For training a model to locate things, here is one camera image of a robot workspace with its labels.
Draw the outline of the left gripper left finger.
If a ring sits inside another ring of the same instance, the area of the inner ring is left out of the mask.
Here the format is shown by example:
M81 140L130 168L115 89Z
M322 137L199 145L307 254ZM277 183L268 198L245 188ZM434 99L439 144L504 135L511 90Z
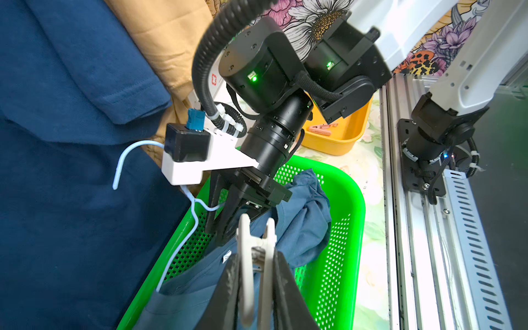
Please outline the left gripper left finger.
M238 301L241 260L233 254L227 261L212 298L195 330L236 329L238 323Z

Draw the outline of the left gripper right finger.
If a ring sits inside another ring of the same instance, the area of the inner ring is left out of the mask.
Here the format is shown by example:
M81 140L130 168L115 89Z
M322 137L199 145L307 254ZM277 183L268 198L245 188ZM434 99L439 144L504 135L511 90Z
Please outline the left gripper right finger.
M319 329L283 253L274 251L272 306L274 329Z

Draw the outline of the light blue wire hanger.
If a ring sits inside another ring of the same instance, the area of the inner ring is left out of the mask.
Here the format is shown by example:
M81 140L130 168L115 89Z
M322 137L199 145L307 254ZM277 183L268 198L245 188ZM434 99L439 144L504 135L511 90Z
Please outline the light blue wire hanger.
M119 170L117 190L103 186L99 267L93 279L107 294L135 294L153 287L200 259L206 236L198 232L206 206L185 187L171 186L142 151L110 146L108 177Z

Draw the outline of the white clothespin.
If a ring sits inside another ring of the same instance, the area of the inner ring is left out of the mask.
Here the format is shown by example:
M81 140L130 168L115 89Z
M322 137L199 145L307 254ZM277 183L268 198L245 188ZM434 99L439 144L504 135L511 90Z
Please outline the white clothespin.
M269 329L272 322L273 259L276 247L275 221L267 220L262 237L250 232L250 217L242 214L236 230L240 258L239 317L244 327L257 319L258 329Z

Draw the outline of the slate blue t-shirt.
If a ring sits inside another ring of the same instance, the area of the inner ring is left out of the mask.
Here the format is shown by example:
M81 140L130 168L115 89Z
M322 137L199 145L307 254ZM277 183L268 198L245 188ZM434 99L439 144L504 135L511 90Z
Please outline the slate blue t-shirt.
M295 175L286 187L292 193L290 200L253 221L250 232L262 236L268 219L273 218L276 249L283 253L291 270L295 270L316 260L327 247L330 203L311 169ZM152 294L135 329L194 329L213 296L228 257L237 253L236 243L236 239L221 247L211 243L202 259Z

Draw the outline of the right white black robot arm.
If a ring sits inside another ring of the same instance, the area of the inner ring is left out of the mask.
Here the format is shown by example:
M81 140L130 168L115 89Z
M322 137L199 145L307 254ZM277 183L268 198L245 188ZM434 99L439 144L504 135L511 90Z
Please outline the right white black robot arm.
M235 132L214 103L208 76L220 75L255 111L255 125L241 146L256 160L248 169L214 170L210 200L227 201L209 213L206 232L218 246L235 236L238 217L256 219L290 198L274 176L294 154L314 107L327 123L346 118L385 85L426 31L455 1L362 1L339 10L319 37L302 41L264 12L271 1L231 1L204 33L192 64L192 83L206 116ZM492 1L475 27L453 27L436 48L458 52L412 112L417 128L404 143L407 158L432 162L471 138L495 91L527 53L527 2Z

